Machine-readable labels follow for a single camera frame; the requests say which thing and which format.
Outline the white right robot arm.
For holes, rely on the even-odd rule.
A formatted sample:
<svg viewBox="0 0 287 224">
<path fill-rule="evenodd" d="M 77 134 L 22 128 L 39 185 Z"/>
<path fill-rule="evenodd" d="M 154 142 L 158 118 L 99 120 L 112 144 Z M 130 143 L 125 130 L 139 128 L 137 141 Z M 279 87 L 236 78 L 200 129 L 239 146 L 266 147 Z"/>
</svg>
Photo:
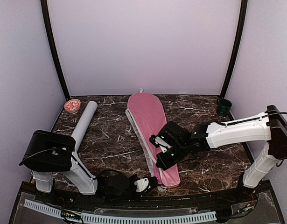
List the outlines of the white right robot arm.
<svg viewBox="0 0 287 224">
<path fill-rule="evenodd" d="M 201 123 L 192 131 L 170 121 L 149 141 L 161 148 L 156 156 L 156 166 L 168 170 L 189 154 L 210 151 L 221 146 L 247 142 L 264 142 L 261 153 L 243 173 L 241 185 L 233 190 L 235 202 L 243 202 L 250 189 L 279 162 L 287 159 L 287 112 L 269 105 L 264 112 L 244 119 L 227 122 Z"/>
</svg>

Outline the white shuttlecock tube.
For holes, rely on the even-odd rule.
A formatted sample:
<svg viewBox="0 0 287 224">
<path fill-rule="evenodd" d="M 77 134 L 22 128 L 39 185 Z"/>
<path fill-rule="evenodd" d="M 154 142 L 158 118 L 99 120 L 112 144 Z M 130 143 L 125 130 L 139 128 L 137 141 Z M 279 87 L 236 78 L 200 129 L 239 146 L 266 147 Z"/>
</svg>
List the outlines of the white shuttlecock tube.
<svg viewBox="0 0 287 224">
<path fill-rule="evenodd" d="M 75 152 L 77 153 L 79 150 L 79 147 L 81 145 L 81 142 L 85 136 L 85 133 L 87 131 L 87 128 L 94 116 L 94 113 L 98 107 L 98 104 L 95 101 L 90 101 L 84 112 L 82 113 L 71 137 L 75 140 Z"/>
</svg>

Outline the pink racket bag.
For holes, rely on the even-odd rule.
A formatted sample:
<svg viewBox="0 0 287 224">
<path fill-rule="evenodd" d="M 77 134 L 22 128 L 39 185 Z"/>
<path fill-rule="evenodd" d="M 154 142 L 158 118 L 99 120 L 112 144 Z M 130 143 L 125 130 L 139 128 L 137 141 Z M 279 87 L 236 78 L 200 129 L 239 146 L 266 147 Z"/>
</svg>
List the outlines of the pink racket bag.
<svg viewBox="0 0 287 224">
<path fill-rule="evenodd" d="M 151 175 L 158 178 L 159 191 L 177 187 L 181 183 L 178 166 L 174 165 L 166 171 L 158 168 L 157 154 L 162 152 L 162 148 L 155 147 L 149 140 L 167 123 L 160 99 L 153 94 L 140 91 L 130 96 L 125 113 L 139 139 Z"/>
</svg>

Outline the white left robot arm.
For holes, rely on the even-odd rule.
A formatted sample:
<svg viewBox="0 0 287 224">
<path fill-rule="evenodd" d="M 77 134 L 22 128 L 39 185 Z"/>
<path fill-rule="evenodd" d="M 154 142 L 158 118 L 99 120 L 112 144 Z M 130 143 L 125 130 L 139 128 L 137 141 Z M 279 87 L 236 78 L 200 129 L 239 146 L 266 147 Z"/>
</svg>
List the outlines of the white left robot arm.
<svg viewBox="0 0 287 224">
<path fill-rule="evenodd" d="M 120 171 L 106 169 L 92 175 L 77 157 L 77 142 L 68 135 L 37 130 L 33 133 L 20 162 L 32 172 L 36 188 L 49 203 L 60 194 L 54 187 L 52 173 L 63 173 L 83 195 L 105 200 L 140 199 L 159 186 L 157 177 L 127 177 Z"/>
</svg>

